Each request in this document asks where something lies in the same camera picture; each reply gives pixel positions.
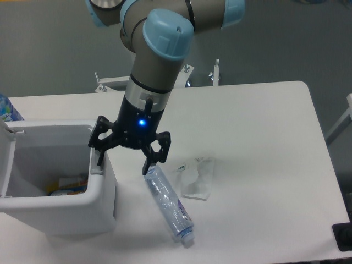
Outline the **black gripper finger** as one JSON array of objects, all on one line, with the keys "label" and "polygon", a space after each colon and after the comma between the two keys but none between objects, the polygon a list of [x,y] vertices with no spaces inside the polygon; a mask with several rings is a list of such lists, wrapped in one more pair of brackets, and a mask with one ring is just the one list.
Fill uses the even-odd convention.
[{"label": "black gripper finger", "polygon": [[[109,130],[112,131],[109,136],[106,136],[103,139],[99,138],[100,135],[108,132]],[[97,161],[98,166],[102,166],[105,152],[120,145],[123,139],[124,137],[119,124],[116,122],[110,122],[106,117],[102,115],[98,116],[88,143],[90,148],[93,148],[100,153]]]},{"label": "black gripper finger", "polygon": [[160,149],[156,152],[150,142],[143,142],[141,150],[146,157],[145,163],[142,168],[142,174],[146,175],[151,166],[155,166],[158,162],[165,163],[168,157],[169,149],[171,146],[171,134],[168,131],[156,133],[155,140],[158,141]]}]

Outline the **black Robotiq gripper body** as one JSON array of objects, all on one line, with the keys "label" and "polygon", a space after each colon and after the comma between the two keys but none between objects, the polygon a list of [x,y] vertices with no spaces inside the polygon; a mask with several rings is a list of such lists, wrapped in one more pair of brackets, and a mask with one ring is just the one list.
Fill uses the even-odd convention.
[{"label": "black Robotiq gripper body", "polygon": [[139,150],[156,140],[156,130],[164,110],[146,114],[123,97],[117,120],[114,122],[113,136],[121,139],[120,145]]}]

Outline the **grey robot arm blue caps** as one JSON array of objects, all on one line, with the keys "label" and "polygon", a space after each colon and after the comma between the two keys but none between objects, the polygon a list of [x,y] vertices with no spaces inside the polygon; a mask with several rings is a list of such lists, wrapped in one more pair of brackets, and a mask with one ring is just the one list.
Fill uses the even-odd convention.
[{"label": "grey robot arm blue caps", "polygon": [[165,162],[169,132],[158,132],[167,102],[194,35],[232,26],[244,17],[245,1],[87,1],[98,27],[120,25],[123,45],[135,55],[117,120],[97,118],[89,146],[102,166],[107,150],[141,150],[143,173]]}]

